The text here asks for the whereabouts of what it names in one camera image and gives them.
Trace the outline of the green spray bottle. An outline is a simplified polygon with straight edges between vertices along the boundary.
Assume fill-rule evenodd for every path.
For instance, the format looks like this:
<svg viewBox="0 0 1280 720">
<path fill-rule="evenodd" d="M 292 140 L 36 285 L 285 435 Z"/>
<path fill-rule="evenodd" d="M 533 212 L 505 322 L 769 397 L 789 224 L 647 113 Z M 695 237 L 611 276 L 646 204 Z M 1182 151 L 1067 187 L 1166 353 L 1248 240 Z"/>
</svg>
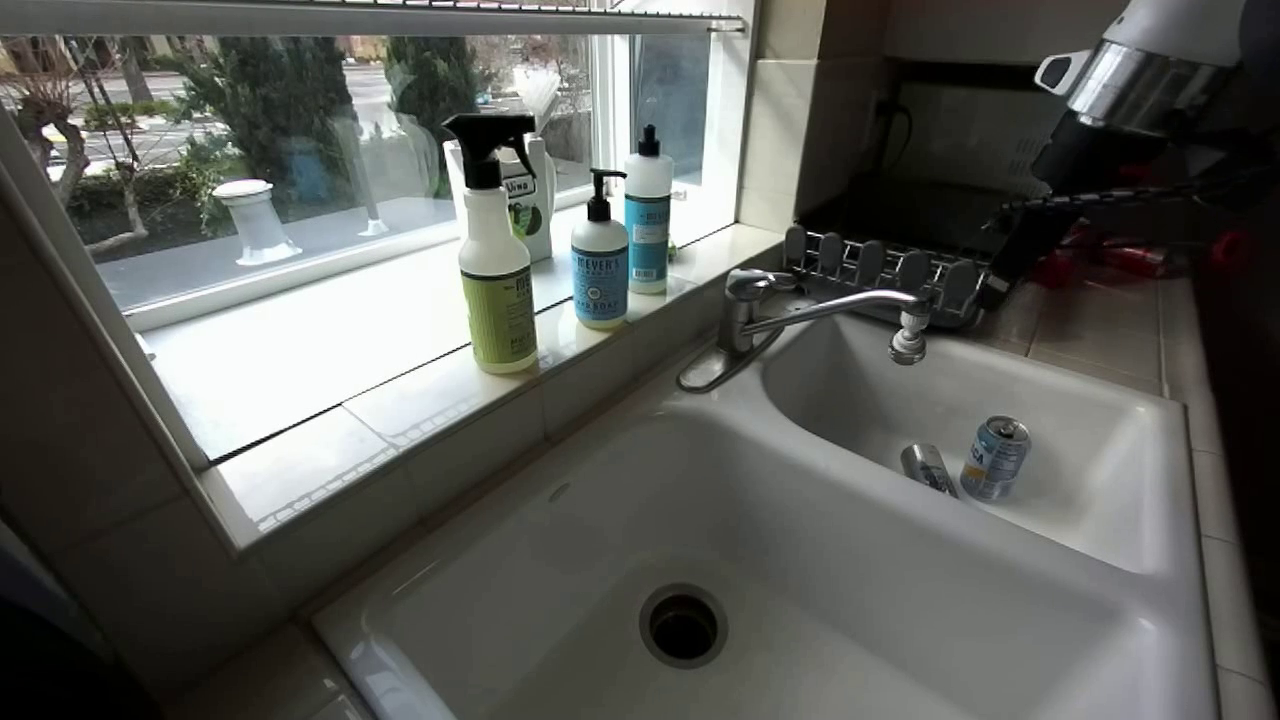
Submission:
<svg viewBox="0 0 1280 720">
<path fill-rule="evenodd" d="M 509 192 L 497 152 L 509 149 L 535 181 L 526 136 L 530 114 L 460 113 L 444 122 L 461 151 L 465 232 L 458 266 L 470 343 L 481 370 L 504 375 L 530 368 L 538 357 L 532 306 L 532 259 L 517 238 Z"/>
</svg>

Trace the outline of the chrome faucet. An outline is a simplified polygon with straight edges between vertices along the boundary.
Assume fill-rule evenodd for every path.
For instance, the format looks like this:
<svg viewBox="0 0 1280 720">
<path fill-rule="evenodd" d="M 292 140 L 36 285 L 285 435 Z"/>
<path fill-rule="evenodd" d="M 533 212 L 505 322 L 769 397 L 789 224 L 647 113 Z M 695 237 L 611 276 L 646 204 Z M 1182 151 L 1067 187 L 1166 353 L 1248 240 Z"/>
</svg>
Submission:
<svg viewBox="0 0 1280 720">
<path fill-rule="evenodd" d="M 781 316 L 758 315 L 763 297 L 751 304 L 730 302 L 722 295 L 716 342 L 701 351 L 676 378 L 677 387 L 691 395 L 707 395 L 735 378 L 767 351 L 791 325 L 814 322 L 856 309 L 884 306 L 900 310 L 899 329 L 890 338 L 890 357 L 910 366 L 924 359 L 924 331 L 931 320 L 931 305 L 919 293 L 901 290 L 864 290 Z"/>
</svg>

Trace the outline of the blue hand soap pump bottle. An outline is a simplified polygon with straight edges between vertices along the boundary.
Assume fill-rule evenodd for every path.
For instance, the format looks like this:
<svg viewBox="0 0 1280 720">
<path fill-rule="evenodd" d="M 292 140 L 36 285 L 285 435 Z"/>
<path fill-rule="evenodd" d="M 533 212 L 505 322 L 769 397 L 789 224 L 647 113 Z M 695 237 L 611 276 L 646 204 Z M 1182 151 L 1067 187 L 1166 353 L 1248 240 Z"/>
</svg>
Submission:
<svg viewBox="0 0 1280 720">
<path fill-rule="evenodd" d="M 612 217 L 605 192 L 608 178 L 621 170 L 590 169 L 591 197 L 586 219 L 570 236 L 573 310 L 580 324 L 609 331 L 625 323 L 628 302 L 628 234 Z"/>
</svg>

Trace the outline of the red plastic object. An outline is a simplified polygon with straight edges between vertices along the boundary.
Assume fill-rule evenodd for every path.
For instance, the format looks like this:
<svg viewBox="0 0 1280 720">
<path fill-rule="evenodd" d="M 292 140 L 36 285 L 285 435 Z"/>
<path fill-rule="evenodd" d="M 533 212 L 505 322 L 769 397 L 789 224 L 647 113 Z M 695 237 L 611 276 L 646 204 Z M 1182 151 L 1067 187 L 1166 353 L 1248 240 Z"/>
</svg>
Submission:
<svg viewBox="0 0 1280 720">
<path fill-rule="evenodd" d="M 1160 279 L 1178 270 L 1178 259 L 1170 249 L 1142 245 L 1135 238 L 1078 222 L 1047 256 L 1036 263 L 1030 279 L 1050 290 L 1065 288 L 1083 278 L 1088 266 L 1106 266 L 1126 275 Z"/>
</svg>

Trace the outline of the blue dish soap bottle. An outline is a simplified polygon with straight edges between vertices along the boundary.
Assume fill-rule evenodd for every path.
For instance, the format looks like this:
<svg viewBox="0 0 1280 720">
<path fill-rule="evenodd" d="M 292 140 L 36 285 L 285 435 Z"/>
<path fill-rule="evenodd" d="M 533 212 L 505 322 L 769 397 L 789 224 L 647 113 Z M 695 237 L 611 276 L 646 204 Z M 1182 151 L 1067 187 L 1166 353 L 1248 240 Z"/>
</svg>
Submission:
<svg viewBox="0 0 1280 720">
<path fill-rule="evenodd" d="M 654 124 L 643 127 L 623 164 L 623 225 L 628 233 L 628 288 L 663 293 L 669 265 L 669 218 L 675 164 L 662 152 Z"/>
</svg>

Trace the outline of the grey dish rack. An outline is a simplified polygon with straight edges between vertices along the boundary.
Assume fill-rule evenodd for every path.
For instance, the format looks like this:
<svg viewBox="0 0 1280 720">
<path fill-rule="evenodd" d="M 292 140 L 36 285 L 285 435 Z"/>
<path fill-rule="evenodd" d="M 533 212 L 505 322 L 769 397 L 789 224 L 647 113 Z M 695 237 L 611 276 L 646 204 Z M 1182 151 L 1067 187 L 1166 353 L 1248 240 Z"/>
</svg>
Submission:
<svg viewBox="0 0 1280 720">
<path fill-rule="evenodd" d="M 859 176 L 786 229 L 783 268 L 815 301 L 900 290 L 927 297 L 932 329 L 991 331 L 997 313 L 980 307 L 979 292 L 1020 201 L 1009 191 Z"/>
</svg>

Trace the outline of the white double sink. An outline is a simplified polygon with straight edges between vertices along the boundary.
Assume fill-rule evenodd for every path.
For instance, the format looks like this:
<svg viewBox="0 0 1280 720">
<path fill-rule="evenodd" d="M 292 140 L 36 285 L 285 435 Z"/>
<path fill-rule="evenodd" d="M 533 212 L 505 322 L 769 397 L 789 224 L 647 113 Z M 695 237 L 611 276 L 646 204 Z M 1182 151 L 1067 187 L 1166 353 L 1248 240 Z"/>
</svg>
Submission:
<svg viewBox="0 0 1280 720">
<path fill-rule="evenodd" d="M 379 717 L 1219 720 L 1183 407 L 890 334 L 794 327 L 708 395 L 678 359 L 315 629 Z M 1030 451 L 982 502 L 995 415 Z"/>
</svg>

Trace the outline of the blue soda can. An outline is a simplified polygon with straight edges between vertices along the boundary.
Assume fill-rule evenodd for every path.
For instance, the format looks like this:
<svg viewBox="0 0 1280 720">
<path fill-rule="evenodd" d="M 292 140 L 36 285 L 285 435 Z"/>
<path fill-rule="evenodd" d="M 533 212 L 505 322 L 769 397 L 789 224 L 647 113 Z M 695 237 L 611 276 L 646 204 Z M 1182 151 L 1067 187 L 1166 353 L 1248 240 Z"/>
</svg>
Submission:
<svg viewBox="0 0 1280 720">
<path fill-rule="evenodd" d="M 968 495 L 982 502 L 1010 496 L 1030 451 L 1030 433 L 1012 416 L 987 418 L 977 429 L 960 482 Z"/>
</svg>

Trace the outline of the silver soda can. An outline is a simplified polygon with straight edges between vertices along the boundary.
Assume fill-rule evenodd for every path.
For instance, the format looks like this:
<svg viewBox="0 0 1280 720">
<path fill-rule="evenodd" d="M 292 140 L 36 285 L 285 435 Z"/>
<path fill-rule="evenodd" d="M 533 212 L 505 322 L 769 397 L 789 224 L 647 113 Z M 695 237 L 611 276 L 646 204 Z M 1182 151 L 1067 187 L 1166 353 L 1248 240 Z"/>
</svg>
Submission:
<svg viewBox="0 0 1280 720">
<path fill-rule="evenodd" d="M 959 498 L 951 474 L 933 445 L 909 445 L 900 454 L 902 473 L 914 482 Z"/>
</svg>

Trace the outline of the window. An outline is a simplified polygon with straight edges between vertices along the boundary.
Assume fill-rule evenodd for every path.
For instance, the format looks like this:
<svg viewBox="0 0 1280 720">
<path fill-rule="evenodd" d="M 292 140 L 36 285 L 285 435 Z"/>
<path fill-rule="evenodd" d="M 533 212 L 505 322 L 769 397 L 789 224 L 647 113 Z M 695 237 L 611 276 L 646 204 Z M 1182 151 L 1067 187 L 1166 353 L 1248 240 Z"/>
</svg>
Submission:
<svg viewBox="0 0 1280 720">
<path fill-rule="evenodd" d="M 0 0 L 0 120 L 27 199 L 99 315 L 182 323 L 460 238 L 443 143 L 462 111 L 530 114 L 561 218 L 645 124 L 678 187 L 718 159 L 741 3 Z M 212 191 L 261 179 L 302 252 L 239 266 Z"/>
</svg>

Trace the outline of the white garden pedestal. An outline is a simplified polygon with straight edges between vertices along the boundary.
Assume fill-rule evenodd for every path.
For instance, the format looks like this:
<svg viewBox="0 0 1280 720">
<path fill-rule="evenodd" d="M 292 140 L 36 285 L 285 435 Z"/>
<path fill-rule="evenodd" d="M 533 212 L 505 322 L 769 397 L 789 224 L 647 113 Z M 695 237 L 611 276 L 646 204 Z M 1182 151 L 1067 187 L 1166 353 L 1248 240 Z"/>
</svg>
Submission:
<svg viewBox="0 0 1280 720">
<path fill-rule="evenodd" d="M 273 184 L 265 179 L 234 179 L 219 184 L 212 196 L 228 211 L 239 237 L 239 266 L 261 266 L 302 252 L 285 233 L 273 205 Z"/>
</svg>

